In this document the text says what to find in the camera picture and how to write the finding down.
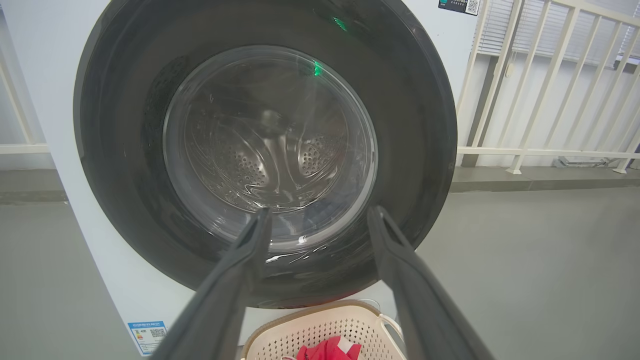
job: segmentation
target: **red cloth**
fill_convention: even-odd
[[[324,340],[312,348],[303,346],[298,351],[296,360],[357,360],[362,345],[353,344],[345,354],[339,347],[340,336]]]

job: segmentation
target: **laundry basket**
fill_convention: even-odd
[[[295,357],[303,345],[314,347],[323,340],[343,336],[362,345],[358,360],[406,360],[385,324],[402,337],[400,326],[374,307],[357,300],[332,302],[287,315],[257,329],[244,345],[242,358]]]

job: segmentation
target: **window blind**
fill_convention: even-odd
[[[639,0],[587,1],[610,10],[629,15],[634,14],[634,16],[640,17]],[[529,52],[543,5],[544,2],[542,0],[524,1],[520,22],[516,28],[513,41],[513,50],[515,52]],[[513,0],[490,1],[487,19],[481,33],[482,37],[478,48],[480,53],[491,55],[500,54],[512,7]],[[542,30],[542,36],[536,48],[536,54],[541,56],[553,55],[567,13],[568,9],[561,5],[555,3],[550,5],[547,19]],[[566,60],[577,61],[582,55],[591,26],[593,25],[594,17],[592,14],[580,12],[564,54]],[[600,63],[609,45],[614,25],[615,23],[611,20],[600,20],[598,31],[596,32],[585,61],[586,63],[592,65]],[[614,48],[620,48],[621,51],[626,49],[633,35],[633,30],[630,26],[623,26],[618,33],[616,46],[614,46]],[[640,45],[636,44],[634,46],[633,54],[640,55]],[[615,56],[616,54],[610,54],[610,56],[607,57],[607,66],[613,66]]]

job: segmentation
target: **basket handle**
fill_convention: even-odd
[[[382,329],[387,331],[387,328],[385,327],[385,323],[387,323],[387,324],[389,324],[389,326],[391,326],[393,328],[393,330],[395,330],[398,333],[398,335],[400,335],[400,338],[402,340],[404,340],[404,336],[402,334],[402,329],[400,328],[400,324],[398,324],[394,319],[390,318],[387,315],[380,314],[378,316],[378,321],[379,321],[380,326],[382,327]]]
[[[402,329],[400,328],[400,325],[394,319],[392,319],[389,316],[384,315],[384,314],[378,315],[378,318],[376,319],[376,323],[378,324],[378,326],[380,327],[382,332],[385,335],[387,335],[389,340],[391,340],[391,343],[396,348],[397,353],[401,356],[401,360],[406,360],[406,356],[404,355],[403,351],[401,350],[401,347],[398,346],[398,344],[396,343],[396,340],[394,339],[393,336],[391,336],[391,334],[389,333],[389,330],[387,330],[387,327],[385,326],[385,324],[389,324],[389,326],[391,326],[391,328],[393,328],[393,330],[398,334],[400,339],[402,341],[404,341],[404,336],[402,334]]]

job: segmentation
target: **front-loading washing machine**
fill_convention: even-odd
[[[70,203],[141,354],[155,343],[135,329],[169,329],[264,206],[266,277],[240,344],[344,297],[395,316],[365,210],[384,206],[417,246],[449,189],[476,18],[438,4],[3,2]]]

